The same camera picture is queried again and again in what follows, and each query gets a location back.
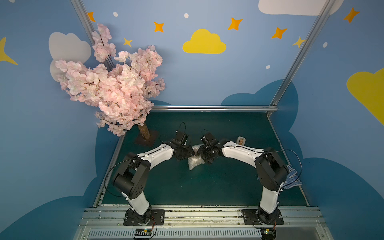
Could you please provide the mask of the clear bubble wrap sheet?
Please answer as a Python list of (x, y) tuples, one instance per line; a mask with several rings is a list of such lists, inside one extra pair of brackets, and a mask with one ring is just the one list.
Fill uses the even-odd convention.
[(201, 158), (201, 156), (198, 153), (198, 150), (201, 146), (202, 145), (192, 146), (192, 149), (194, 151), (194, 155), (188, 158), (188, 165), (189, 165), (190, 171), (192, 171), (195, 167), (205, 163), (205, 161)]

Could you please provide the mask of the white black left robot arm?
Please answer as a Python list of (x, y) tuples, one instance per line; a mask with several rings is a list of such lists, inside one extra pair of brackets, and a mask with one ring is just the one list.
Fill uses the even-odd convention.
[(113, 186), (129, 202), (132, 211), (144, 216), (150, 209), (144, 189), (150, 170), (172, 158), (184, 160), (195, 155), (192, 146), (161, 144), (157, 148), (141, 154), (129, 153), (119, 164), (113, 177)]

